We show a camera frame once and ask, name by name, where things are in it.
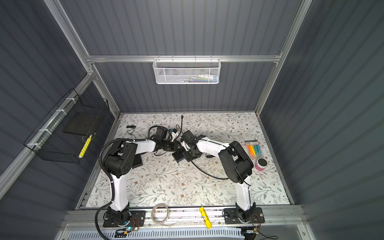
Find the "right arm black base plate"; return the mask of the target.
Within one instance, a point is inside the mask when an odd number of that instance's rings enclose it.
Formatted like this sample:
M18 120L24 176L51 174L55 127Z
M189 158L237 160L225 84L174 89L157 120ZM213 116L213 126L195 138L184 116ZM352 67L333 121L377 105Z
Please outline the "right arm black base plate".
M250 208L247 211L237 208L226 208L222 211L226 224L263 224L265 217L261 208Z

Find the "black network switch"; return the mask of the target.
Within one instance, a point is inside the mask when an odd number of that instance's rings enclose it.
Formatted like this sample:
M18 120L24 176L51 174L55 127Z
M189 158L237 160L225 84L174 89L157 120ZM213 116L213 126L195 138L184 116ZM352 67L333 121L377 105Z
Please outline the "black network switch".
M172 153L172 156L177 163L179 163L185 159L184 152L185 152L185 150L180 149L180 150Z
M134 161L133 161L133 165L132 165L132 169L141 167L142 165L143 165L142 156L141 155L135 155L135 158L134 158Z

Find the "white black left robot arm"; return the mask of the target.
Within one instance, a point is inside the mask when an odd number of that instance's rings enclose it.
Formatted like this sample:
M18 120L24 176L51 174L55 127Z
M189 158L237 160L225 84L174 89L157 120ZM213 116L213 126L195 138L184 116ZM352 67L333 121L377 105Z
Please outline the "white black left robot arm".
M128 205L127 174L134 168L135 157L160 149L176 152L182 147L177 140L155 141L150 139L118 138L107 142L99 155L99 165L107 175L111 185L111 200L100 209L111 208L122 212Z

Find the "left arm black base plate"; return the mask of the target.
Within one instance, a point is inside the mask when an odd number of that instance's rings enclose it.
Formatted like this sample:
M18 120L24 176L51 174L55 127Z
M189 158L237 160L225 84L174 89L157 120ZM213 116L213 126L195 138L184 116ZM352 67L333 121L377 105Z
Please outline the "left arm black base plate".
M143 227L146 217L146 211L115 211L107 210L103 216L104 228L117 228L117 227Z

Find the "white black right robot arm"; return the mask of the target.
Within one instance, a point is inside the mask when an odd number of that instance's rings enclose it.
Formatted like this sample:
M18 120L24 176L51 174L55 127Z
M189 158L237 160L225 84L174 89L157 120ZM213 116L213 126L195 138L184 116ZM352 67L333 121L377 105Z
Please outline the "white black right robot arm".
M202 154L219 158L227 178L235 184L236 207L241 213L247 213L255 207L251 202L251 175L253 162L239 142L221 143L200 135L181 138L183 155L188 161L199 158Z

